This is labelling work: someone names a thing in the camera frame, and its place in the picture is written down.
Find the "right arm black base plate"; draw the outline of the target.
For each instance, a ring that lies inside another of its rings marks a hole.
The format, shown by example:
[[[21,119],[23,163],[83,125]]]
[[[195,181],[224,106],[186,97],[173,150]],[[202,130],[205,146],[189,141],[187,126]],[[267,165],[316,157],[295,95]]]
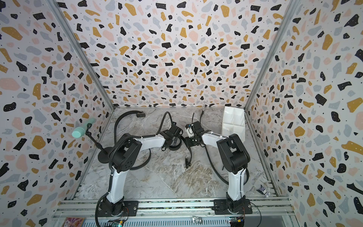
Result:
[[[250,200],[246,198],[241,198],[237,201],[231,199],[216,199],[213,201],[212,210],[216,215],[252,214]]]

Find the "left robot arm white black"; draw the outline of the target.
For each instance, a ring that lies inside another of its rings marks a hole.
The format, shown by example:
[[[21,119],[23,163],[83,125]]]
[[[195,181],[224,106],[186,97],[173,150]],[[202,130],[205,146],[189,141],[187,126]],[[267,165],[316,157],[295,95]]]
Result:
[[[115,143],[112,147],[103,148],[100,143],[95,143],[95,146],[100,149],[99,162],[108,164],[111,171],[108,190],[99,200],[96,215],[104,212],[116,217],[126,212],[124,186],[130,170],[144,167],[144,164],[134,166],[141,151],[150,151],[153,148],[176,151],[183,142],[182,130],[176,126],[169,112],[163,115],[155,134],[134,136],[126,133],[120,139],[114,138]]]

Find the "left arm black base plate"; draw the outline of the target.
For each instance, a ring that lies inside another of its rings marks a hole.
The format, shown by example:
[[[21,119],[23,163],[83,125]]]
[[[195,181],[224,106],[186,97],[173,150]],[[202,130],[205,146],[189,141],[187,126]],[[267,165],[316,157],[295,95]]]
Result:
[[[111,203],[107,199],[100,202],[97,208],[98,217],[135,217],[138,211],[138,201],[120,200]]]

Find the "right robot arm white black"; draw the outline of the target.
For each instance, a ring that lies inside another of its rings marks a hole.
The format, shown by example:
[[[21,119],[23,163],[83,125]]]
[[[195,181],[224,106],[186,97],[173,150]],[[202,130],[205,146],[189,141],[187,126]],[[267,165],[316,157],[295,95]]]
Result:
[[[228,190],[223,211],[237,214],[249,205],[244,193],[244,177],[247,174],[251,158],[243,142],[237,134],[223,136],[212,131],[204,130],[196,121],[185,126],[188,137],[185,139],[187,148],[194,146],[213,146],[218,149],[224,169],[228,172]]]

